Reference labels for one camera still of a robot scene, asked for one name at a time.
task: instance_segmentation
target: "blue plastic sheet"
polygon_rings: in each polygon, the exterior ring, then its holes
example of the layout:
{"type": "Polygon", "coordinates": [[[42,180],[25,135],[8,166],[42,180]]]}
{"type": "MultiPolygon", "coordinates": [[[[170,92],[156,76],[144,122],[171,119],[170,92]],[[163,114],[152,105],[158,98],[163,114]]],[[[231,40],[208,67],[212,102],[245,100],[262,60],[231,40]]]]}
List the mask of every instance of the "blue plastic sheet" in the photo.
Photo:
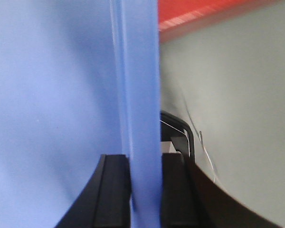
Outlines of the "blue plastic sheet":
{"type": "Polygon", "coordinates": [[[156,3],[121,3],[0,0],[0,228],[55,226],[102,153],[130,157],[132,227],[159,227],[156,3]]]}

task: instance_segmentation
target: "black plastic bracket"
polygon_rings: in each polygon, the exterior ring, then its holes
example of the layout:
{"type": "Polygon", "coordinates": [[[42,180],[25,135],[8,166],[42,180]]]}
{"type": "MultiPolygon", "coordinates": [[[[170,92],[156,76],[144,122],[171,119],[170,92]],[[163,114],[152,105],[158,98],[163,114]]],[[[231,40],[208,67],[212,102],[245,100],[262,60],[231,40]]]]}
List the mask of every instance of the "black plastic bracket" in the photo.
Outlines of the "black plastic bracket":
{"type": "Polygon", "coordinates": [[[130,169],[125,155],[101,155],[95,172],[56,228],[129,228],[130,169]]]}

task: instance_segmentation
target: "curved black edge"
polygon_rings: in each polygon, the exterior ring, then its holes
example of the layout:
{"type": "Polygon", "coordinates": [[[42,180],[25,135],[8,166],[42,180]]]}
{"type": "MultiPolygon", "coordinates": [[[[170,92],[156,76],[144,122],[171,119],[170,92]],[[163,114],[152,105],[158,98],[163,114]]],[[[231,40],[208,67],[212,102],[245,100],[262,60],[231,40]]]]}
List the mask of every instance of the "curved black edge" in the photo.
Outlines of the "curved black edge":
{"type": "Polygon", "coordinates": [[[94,174],[55,228],[129,228],[131,180],[125,155],[101,155],[94,174]]]}
{"type": "Polygon", "coordinates": [[[186,130],[188,133],[188,139],[189,139],[189,147],[190,147],[190,158],[193,162],[195,162],[195,157],[194,157],[194,140],[193,140],[193,133],[190,128],[190,126],[183,121],[182,119],[164,111],[161,110],[161,120],[168,123],[169,125],[175,127],[179,131],[186,130]]]}
{"type": "Polygon", "coordinates": [[[190,126],[182,119],[161,111],[161,119],[180,131],[188,132],[190,157],[182,152],[188,181],[191,186],[192,195],[195,200],[196,213],[199,219],[198,227],[204,228],[282,228],[260,215],[254,213],[236,199],[228,195],[195,164],[193,133],[190,126]]]}
{"type": "Polygon", "coordinates": [[[281,228],[249,210],[224,192],[188,156],[184,156],[184,160],[190,180],[194,183],[199,198],[216,227],[281,228]]]}

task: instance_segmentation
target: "red object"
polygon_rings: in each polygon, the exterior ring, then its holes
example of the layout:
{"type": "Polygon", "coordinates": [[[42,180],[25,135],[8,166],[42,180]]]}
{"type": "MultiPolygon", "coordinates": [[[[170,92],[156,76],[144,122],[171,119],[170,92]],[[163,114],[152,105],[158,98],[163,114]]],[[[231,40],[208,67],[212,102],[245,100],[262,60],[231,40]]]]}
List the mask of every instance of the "red object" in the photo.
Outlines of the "red object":
{"type": "Polygon", "coordinates": [[[159,0],[160,41],[217,23],[278,0],[159,0]]]}

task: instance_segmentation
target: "blue plastic strip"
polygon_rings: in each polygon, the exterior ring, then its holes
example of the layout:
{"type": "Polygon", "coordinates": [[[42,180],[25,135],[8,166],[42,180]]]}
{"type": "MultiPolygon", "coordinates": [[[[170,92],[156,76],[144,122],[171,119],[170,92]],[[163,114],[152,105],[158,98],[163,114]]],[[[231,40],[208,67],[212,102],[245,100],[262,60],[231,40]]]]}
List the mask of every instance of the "blue plastic strip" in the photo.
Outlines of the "blue plastic strip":
{"type": "Polygon", "coordinates": [[[123,152],[130,157],[132,228],[160,227],[162,168],[157,1],[112,0],[123,152]]]}

